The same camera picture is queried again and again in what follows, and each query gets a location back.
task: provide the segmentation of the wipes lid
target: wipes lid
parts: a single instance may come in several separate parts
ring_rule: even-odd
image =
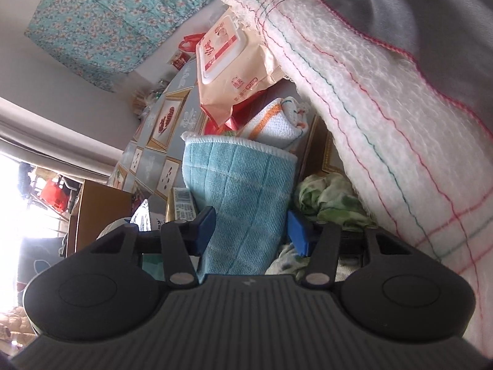
[[[199,44],[202,83],[211,83],[230,65],[247,45],[247,36],[240,29],[233,13],[228,13],[211,28]]]

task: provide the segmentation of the orange plastic package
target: orange plastic package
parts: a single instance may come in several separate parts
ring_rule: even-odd
[[[277,60],[256,32],[227,10],[197,45],[202,109],[220,127],[233,106],[284,77]]]

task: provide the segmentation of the floral fabric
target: floral fabric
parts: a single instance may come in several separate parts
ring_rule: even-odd
[[[211,0],[41,0],[26,36],[105,90]]]

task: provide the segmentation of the orange stripe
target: orange stripe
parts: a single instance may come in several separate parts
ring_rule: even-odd
[[[253,128],[248,139],[254,140],[257,138],[258,134],[262,132],[267,123],[270,121],[272,117],[278,115],[283,109],[280,104],[273,105],[269,110],[265,113],[265,116],[260,120],[260,122]]]

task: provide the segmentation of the gray blanket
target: gray blanket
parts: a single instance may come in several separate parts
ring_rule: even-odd
[[[355,29],[411,54],[438,91],[493,131],[493,0],[323,0]]]

